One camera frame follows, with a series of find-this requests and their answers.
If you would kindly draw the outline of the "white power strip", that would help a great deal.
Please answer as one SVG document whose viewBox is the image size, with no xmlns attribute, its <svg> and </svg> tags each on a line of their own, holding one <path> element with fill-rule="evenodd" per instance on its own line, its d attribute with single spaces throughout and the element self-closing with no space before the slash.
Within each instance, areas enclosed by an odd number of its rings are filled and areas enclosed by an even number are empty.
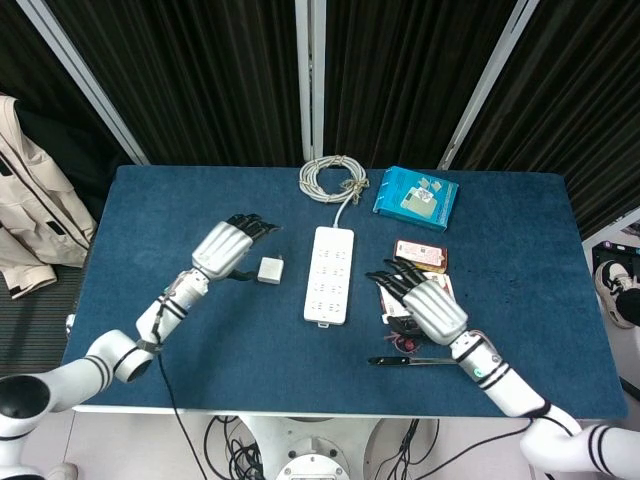
<svg viewBox="0 0 640 480">
<path fill-rule="evenodd" d="M 316 228 L 303 311 L 305 321 L 319 328 L 345 323 L 353 248 L 351 229 Z"/>
</svg>

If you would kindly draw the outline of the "white slanted frame post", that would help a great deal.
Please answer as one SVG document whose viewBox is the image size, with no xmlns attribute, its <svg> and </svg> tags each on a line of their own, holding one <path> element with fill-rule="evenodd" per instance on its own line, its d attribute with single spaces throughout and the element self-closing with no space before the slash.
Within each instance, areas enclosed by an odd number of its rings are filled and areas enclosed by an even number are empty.
<svg viewBox="0 0 640 480">
<path fill-rule="evenodd" d="M 437 165 L 448 170 L 478 118 L 507 61 L 533 17 L 540 0 L 516 0 L 467 105 Z"/>
<path fill-rule="evenodd" d="M 150 165 L 140 144 L 45 0 L 16 0 L 120 147 L 136 165 Z"/>
</svg>

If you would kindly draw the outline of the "blue table mat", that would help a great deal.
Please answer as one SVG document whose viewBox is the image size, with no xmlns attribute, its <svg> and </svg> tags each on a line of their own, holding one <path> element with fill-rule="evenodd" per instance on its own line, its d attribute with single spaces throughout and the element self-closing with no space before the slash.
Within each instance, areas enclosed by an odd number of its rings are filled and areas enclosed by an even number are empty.
<svg viewBox="0 0 640 480">
<path fill-rule="evenodd" d="M 220 221 L 256 213 L 281 227 L 241 262 L 282 257 L 279 285 L 224 280 L 170 335 L 161 364 L 113 384 L 92 407 L 381 416 L 489 417 L 486 394 L 457 366 L 374 367 L 394 353 L 377 285 L 399 239 L 445 247 L 456 300 L 527 383 L 580 419 L 627 407 L 565 183 L 557 174 L 449 171 L 459 185 L 437 232 L 372 211 L 382 174 L 340 212 L 304 195 L 294 168 L 122 166 L 85 269 L 66 360 L 101 334 L 136 335 L 139 315 Z M 346 321 L 319 328 L 303 311 L 315 231 L 351 229 Z"/>
</svg>

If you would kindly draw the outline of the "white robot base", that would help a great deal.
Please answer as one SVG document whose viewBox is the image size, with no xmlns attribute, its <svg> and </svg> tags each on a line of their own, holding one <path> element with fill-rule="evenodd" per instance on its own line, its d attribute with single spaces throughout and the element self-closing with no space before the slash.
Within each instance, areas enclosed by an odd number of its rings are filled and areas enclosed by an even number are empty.
<svg viewBox="0 0 640 480">
<path fill-rule="evenodd" d="M 378 418 L 242 415 L 265 480 L 366 480 Z"/>
</svg>

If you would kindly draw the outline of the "black curtain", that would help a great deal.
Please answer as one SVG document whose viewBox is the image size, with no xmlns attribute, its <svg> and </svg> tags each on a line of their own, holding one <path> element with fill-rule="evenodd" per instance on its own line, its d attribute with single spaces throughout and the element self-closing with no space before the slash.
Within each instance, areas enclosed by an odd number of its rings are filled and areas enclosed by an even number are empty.
<svg viewBox="0 0 640 480">
<path fill-rule="evenodd" d="M 517 0 L 327 0 L 324 150 L 433 169 Z M 295 0 L 45 0 L 149 161 L 302 163 Z M 100 215 L 128 156 L 17 0 L 0 92 Z M 561 175 L 583 236 L 640 207 L 640 0 L 540 0 L 451 163 Z"/>
</svg>

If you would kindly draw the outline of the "dark red plastic grapes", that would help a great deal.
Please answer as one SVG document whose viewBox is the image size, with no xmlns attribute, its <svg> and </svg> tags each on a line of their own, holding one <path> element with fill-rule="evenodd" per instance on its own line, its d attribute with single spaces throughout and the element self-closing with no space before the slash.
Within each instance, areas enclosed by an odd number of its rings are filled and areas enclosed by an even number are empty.
<svg viewBox="0 0 640 480">
<path fill-rule="evenodd" d="M 386 316 L 384 318 L 390 332 L 385 339 L 403 354 L 414 354 L 428 340 L 426 334 L 410 316 Z"/>
</svg>

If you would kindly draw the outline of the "blue product box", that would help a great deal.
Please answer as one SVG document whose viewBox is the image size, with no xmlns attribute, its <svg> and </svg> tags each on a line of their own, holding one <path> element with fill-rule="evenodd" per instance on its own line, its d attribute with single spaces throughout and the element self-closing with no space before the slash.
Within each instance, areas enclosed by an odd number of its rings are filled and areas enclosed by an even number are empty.
<svg viewBox="0 0 640 480">
<path fill-rule="evenodd" d="M 455 182 L 393 166 L 382 176 L 372 211 L 443 232 L 448 227 L 458 190 Z"/>
</svg>

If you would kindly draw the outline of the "beige jacket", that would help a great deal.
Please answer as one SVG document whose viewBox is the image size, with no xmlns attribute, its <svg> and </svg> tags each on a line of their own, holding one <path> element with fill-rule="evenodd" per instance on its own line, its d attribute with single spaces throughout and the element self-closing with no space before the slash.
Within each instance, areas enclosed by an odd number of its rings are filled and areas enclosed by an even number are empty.
<svg viewBox="0 0 640 480">
<path fill-rule="evenodd" d="M 54 159 L 22 130 L 17 100 L 0 94 L 0 275 L 11 299 L 81 268 L 97 224 Z"/>
</svg>

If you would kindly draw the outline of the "white pack with picture grid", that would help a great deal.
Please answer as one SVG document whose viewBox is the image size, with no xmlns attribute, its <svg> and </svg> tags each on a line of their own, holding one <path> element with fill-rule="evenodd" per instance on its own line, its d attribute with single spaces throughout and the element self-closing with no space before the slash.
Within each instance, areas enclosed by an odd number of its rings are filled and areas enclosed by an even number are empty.
<svg viewBox="0 0 640 480">
<path fill-rule="evenodd" d="M 423 272 L 422 276 L 429 281 L 435 282 L 439 285 L 452 299 L 455 298 L 453 285 L 451 279 L 447 274 L 435 273 L 435 272 Z M 382 320 L 384 324 L 388 324 L 389 317 L 407 317 L 410 312 L 390 293 L 388 293 L 382 286 L 379 286 L 380 290 L 380 303 L 382 308 Z"/>
</svg>

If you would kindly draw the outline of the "white plug adapter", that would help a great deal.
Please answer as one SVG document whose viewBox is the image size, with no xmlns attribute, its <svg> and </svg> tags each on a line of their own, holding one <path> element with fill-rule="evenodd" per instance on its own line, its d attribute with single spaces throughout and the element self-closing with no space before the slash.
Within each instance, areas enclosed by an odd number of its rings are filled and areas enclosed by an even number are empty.
<svg viewBox="0 0 640 480">
<path fill-rule="evenodd" d="M 279 285 L 284 271 L 282 258 L 263 257 L 257 272 L 257 281 L 260 283 Z"/>
</svg>

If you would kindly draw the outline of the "white and black sneaker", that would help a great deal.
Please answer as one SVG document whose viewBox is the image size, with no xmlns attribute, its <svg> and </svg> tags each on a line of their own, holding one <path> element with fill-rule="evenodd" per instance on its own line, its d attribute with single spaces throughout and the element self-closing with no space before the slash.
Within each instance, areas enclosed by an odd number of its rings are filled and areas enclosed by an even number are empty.
<svg viewBox="0 0 640 480">
<path fill-rule="evenodd" d="M 613 260 L 594 273 L 596 291 L 609 319 L 619 328 L 640 327 L 640 281 Z"/>
</svg>

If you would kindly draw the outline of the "white vertical frame post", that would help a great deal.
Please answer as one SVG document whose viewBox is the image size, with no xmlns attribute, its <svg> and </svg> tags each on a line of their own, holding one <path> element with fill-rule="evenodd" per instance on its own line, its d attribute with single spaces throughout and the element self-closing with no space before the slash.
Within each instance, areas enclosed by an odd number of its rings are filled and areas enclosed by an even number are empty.
<svg viewBox="0 0 640 480">
<path fill-rule="evenodd" d="M 302 154 L 324 155 L 327 0 L 294 0 Z"/>
</svg>

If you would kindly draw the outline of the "red brown card pack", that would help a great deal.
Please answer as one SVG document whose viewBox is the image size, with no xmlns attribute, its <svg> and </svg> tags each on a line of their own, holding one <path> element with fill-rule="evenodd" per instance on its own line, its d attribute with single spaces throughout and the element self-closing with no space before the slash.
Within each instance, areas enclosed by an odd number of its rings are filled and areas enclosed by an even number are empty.
<svg viewBox="0 0 640 480">
<path fill-rule="evenodd" d="M 444 274 L 448 267 L 448 251 L 443 247 L 399 239 L 394 245 L 393 256 L 412 262 L 422 271 Z"/>
</svg>

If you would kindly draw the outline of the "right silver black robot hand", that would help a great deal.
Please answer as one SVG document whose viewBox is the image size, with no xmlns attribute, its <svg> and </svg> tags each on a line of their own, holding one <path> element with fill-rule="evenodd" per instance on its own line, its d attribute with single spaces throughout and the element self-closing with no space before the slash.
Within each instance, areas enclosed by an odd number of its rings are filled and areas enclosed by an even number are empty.
<svg viewBox="0 0 640 480">
<path fill-rule="evenodd" d="M 466 312 L 412 262 L 395 257 L 384 263 L 394 272 L 367 272 L 365 276 L 402 304 L 430 340 L 448 346 L 467 330 Z"/>
</svg>

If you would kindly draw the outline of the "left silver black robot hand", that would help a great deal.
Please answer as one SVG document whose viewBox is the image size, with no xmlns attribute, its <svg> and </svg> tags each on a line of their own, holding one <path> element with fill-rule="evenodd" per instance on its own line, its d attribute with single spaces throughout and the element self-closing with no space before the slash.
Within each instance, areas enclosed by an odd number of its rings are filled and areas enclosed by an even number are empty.
<svg viewBox="0 0 640 480">
<path fill-rule="evenodd" d="M 257 214 L 235 214 L 206 235 L 192 253 L 192 265 L 209 281 L 223 280 L 258 239 L 280 229 Z"/>
</svg>

